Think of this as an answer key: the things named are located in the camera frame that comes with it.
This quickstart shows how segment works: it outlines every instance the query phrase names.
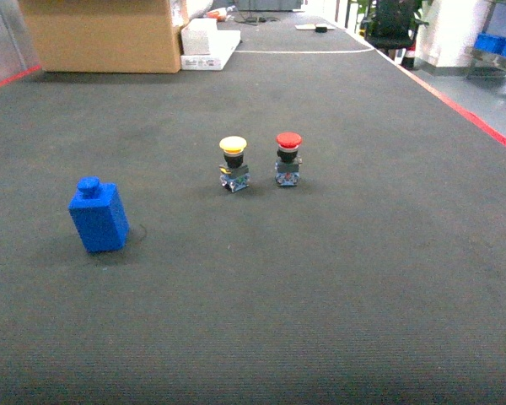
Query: cardboard box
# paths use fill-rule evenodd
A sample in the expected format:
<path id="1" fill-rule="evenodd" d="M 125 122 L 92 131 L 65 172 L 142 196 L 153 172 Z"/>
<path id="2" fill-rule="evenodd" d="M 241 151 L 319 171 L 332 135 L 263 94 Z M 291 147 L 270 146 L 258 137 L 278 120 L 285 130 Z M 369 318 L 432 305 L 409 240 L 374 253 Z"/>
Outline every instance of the cardboard box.
<path id="1" fill-rule="evenodd" d="M 181 32 L 184 55 L 210 55 L 218 39 L 216 19 L 193 19 Z"/>
<path id="2" fill-rule="evenodd" d="M 240 31 L 218 31 L 211 55 L 182 55 L 182 70 L 223 70 L 240 43 Z"/>
<path id="3" fill-rule="evenodd" d="M 43 70 L 176 73 L 185 0 L 18 0 Z"/>

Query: gray carpet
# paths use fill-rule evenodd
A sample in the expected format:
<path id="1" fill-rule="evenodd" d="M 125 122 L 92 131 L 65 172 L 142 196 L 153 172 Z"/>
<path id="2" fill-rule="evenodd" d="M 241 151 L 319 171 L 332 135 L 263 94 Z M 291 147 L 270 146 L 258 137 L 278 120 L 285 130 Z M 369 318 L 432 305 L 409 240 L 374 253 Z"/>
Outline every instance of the gray carpet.
<path id="1" fill-rule="evenodd" d="M 225 29 L 364 49 L 278 17 Z M 294 189 L 273 179 L 286 131 Z M 119 186 L 122 251 L 83 250 L 86 175 Z M 0 403 L 78 402 L 506 403 L 506 148 L 373 51 L 1 88 Z"/>

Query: lego stud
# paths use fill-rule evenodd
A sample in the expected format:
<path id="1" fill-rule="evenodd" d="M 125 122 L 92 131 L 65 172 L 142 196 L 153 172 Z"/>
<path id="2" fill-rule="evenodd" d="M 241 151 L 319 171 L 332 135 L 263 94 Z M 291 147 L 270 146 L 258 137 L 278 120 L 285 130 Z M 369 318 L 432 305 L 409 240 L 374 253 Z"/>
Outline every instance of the lego stud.
<path id="1" fill-rule="evenodd" d="M 83 194 L 83 198 L 96 198 L 101 190 L 99 177 L 83 177 L 77 183 L 77 189 Z"/>
<path id="2" fill-rule="evenodd" d="M 283 132 L 276 136 L 279 145 L 276 162 L 276 182 L 279 186 L 296 186 L 300 177 L 299 166 L 302 159 L 298 156 L 298 148 L 302 137 L 294 132 Z"/>
<path id="3" fill-rule="evenodd" d="M 231 192 L 237 192 L 249 185 L 249 168 L 244 163 L 244 149 L 247 141 L 242 137 L 226 137 L 219 147 L 223 150 L 226 165 L 220 165 L 221 185 Z"/>

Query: white box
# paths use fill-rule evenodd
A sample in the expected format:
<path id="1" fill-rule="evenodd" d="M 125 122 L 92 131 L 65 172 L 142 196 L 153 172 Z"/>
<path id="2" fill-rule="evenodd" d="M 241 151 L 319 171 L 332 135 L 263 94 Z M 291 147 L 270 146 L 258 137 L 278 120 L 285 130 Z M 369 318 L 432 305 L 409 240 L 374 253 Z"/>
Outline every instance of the white box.
<path id="1" fill-rule="evenodd" d="M 240 31 L 218 31 L 210 55 L 182 55 L 182 70 L 223 70 L 240 43 Z"/>
<path id="2" fill-rule="evenodd" d="M 210 55 L 216 46 L 218 21 L 193 19 L 181 31 L 184 55 Z"/>

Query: red tape strip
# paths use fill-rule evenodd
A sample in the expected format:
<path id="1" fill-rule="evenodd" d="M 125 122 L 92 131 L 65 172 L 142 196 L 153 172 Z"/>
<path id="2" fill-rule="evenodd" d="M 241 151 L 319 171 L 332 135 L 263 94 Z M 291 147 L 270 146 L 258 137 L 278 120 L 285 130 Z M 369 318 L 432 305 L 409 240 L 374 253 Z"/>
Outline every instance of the red tape strip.
<path id="1" fill-rule="evenodd" d="M 468 111 L 467 109 L 463 108 L 461 105 L 457 104 L 455 101 L 453 101 L 450 97 L 447 97 L 446 95 L 440 93 L 438 90 L 431 87 L 429 84 L 425 83 L 423 80 L 421 80 L 416 75 L 410 73 L 408 70 L 401 66 L 397 66 L 402 72 L 404 72 L 409 78 L 414 80 L 416 83 L 420 84 L 422 87 L 424 87 L 429 93 L 440 99 L 443 103 L 445 103 L 448 107 L 455 110 L 457 113 L 459 113 L 461 116 L 463 116 L 466 120 L 472 122 L 474 125 L 476 125 L 478 128 L 480 128 L 482 131 L 484 131 L 487 135 L 489 135 L 491 138 L 495 139 L 496 141 L 500 142 L 502 145 L 506 147 L 506 137 L 497 131 L 495 128 L 491 127 L 489 124 L 487 124 L 483 119 L 481 119 L 476 114 Z"/>
<path id="2" fill-rule="evenodd" d="M 41 66 L 37 65 L 37 66 L 31 67 L 30 69 L 27 69 L 27 70 L 19 73 L 19 74 L 16 74 L 16 75 L 12 76 L 11 78 L 6 78 L 0 82 L 0 87 L 5 86 L 6 84 L 10 84 L 11 82 L 14 82 L 15 80 L 23 78 L 24 76 L 31 74 L 31 73 L 35 72 L 36 70 L 40 70 L 40 69 L 41 69 Z"/>

